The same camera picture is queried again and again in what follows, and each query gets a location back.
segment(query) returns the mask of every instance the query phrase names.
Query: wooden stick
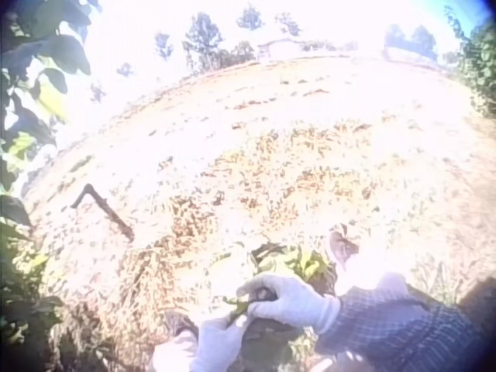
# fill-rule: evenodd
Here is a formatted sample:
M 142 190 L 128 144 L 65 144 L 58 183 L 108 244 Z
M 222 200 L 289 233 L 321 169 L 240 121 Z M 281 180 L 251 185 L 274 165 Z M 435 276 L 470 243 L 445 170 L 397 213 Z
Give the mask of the wooden stick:
M 117 213 L 115 213 L 109 207 L 107 201 L 104 198 L 102 198 L 98 194 L 98 192 L 95 191 L 93 186 L 91 186 L 90 184 L 86 184 L 84 186 L 83 191 L 79 194 L 76 201 L 71 205 L 71 208 L 76 209 L 86 194 L 89 194 L 93 197 L 98 207 L 100 207 L 103 210 L 103 212 L 105 212 L 113 222 L 117 223 L 119 229 L 121 230 L 121 233 L 124 234 L 124 236 L 126 236 L 126 238 L 129 239 L 130 242 L 132 242 L 134 240 L 133 229 L 131 229 L 129 226 L 127 226 L 124 223 L 124 221 L 121 220 L 121 218 L 117 215 Z

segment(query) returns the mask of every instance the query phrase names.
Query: dirt ground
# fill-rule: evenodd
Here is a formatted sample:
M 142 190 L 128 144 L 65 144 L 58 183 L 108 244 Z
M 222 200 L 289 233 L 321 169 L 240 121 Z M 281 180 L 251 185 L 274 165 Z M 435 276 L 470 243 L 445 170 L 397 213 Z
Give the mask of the dirt ground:
M 127 112 L 26 196 L 50 256 L 45 292 L 67 304 L 53 335 L 72 345 L 61 363 L 144 367 L 164 341 L 164 309 L 201 318 L 248 275 L 248 250 L 322 251 L 337 222 L 370 265 L 384 258 L 459 302 L 496 277 L 492 128 L 439 72 L 360 58 L 238 67 Z M 87 183 L 132 242 L 91 197 L 70 208 Z

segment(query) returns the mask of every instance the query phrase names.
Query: person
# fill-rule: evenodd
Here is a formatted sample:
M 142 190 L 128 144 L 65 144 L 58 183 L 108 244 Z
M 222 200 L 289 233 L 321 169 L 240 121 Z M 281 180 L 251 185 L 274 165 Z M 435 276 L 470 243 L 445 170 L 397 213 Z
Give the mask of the person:
M 342 257 L 337 261 L 346 264 Z M 364 369 L 372 366 L 375 371 L 473 370 L 487 345 L 457 308 L 429 308 L 409 294 L 400 274 L 385 273 L 375 289 L 351 287 L 333 297 L 317 294 L 295 275 L 262 273 L 237 294 L 261 288 L 270 289 L 277 300 L 252 303 L 233 324 L 224 316 L 205 322 L 196 330 L 198 335 L 191 327 L 176 332 L 171 342 L 156 348 L 152 370 L 226 371 L 256 318 L 312 327 L 318 336 L 317 353 L 356 353 L 366 358 L 369 365 Z

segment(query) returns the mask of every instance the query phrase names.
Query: white glove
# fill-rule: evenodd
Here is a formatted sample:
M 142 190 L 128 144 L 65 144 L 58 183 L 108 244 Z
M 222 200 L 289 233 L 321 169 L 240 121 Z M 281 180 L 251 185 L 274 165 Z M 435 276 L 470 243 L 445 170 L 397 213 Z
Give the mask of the white glove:
M 230 315 L 208 320 L 200 327 L 192 372 L 223 372 L 233 364 L 241 350 L 241 339 L 251 318 L 240 315 L 229 326 Z
M 237 294 L 244 296 L 261 288 L 274 292 L 277 300 L 250 304 L 250 316 L 273 319 L 294 327 L 311 326 L 319 335 L 330 328 L 341 308 L 337 298 L 322 297 L 296 275 L 262 273 L 238 289 Z

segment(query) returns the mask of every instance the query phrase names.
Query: shirt sleeve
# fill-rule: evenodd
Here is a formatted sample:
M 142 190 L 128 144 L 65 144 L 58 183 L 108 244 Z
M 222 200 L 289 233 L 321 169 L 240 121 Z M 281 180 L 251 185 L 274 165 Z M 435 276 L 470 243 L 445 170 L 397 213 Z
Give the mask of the shirt sleeve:
M 341 310 L 315 350 L 353 351 L 377 371 L 470 370 L 486 346 L 458 309 L 427 309 L 409 294 L 352 288 L 340 298 Z

